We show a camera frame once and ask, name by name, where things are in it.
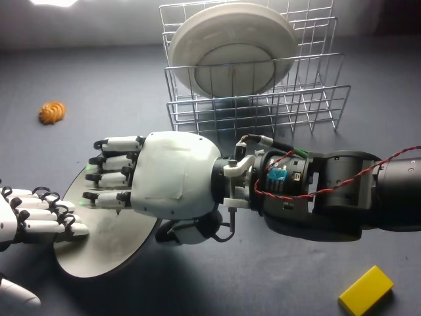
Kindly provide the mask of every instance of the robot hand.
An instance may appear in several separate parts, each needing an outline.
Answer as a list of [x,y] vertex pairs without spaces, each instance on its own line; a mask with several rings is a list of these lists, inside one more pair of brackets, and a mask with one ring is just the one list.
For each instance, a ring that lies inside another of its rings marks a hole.
[[[74,205],[55,192],[0,188],[0,251],[11,244],[76,241],[89,233],[73,215]],[[36,295],[7,280],[0,273],[0,307],[13,315],[27,315],[40,305]]]
[[91,158],[87,166],[86,180],[99,190],[83,194],[88,207],[117,213],[134,209],[169,219],[155,236],[159,243],[221,241],[216,232],[227,224],[222,223],[211,190],[212,168],[221,153],[210,140],[190,133],[155,132],[147,138],[105,138],[93,146],[102,155]]

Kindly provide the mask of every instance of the gray table surface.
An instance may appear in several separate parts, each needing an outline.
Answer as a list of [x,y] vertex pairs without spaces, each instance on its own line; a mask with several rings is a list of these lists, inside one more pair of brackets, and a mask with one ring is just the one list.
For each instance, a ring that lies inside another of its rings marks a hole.
[[[314,151],[359,149],[388,157],[419,145],[421,38],[338,39],[347,54],[341,84],[352,85],[341,126],[280,139]],[[0,177],[4,185],[63,194],[108,136],[169,130],[164,53],[116,47],[5,54],[0,58]],[[57,99],[66,118],[42,126],[37,111]],[[222,139],[230,153],[235,140]],[[165,248],[151,239],[119,272],[77,280],[51,245],[14,245],[0,271],[36,293],[40,315],[344,315],[337,297],[378,265],[395,282],[377,315],[419,315],[421,232],[364,232],[358,242],[318,243],[270,231],[240,211],[228,243]]]

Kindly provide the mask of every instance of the light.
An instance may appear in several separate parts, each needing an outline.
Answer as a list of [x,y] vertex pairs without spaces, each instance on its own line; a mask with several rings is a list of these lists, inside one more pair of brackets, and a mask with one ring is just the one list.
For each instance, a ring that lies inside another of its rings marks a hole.
[[55,5],[56,7],[69,7],[77,0],[30,0],[35,5]]

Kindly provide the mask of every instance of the screw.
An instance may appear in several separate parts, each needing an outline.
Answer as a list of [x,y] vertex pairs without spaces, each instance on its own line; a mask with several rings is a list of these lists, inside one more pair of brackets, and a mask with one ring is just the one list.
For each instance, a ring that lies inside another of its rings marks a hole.
[[228,160],[228,165],[230,167],[235,167],[237,165],[237,161],[235,159]]

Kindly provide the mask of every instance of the black robotic forearm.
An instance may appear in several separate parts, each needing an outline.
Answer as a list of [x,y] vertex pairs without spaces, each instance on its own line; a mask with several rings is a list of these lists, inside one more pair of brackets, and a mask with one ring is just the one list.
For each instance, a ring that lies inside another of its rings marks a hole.
[[[282,156],[279,151],[258,155],[249,185],[251,209],[275,232],[336,242],[358,240],[362,229],[368,228],[421,230],[421,158],[392,160],[331,192],[288,201],[270,194],[307,194],[316,174],[318,191],[333,188],[381,159],[360,151],[336,151],[309,153],[307,159],[286,157],[272,166]],[[267,194],[258,194],[256,188]],[[309,211],[312,201],[314,207]]]

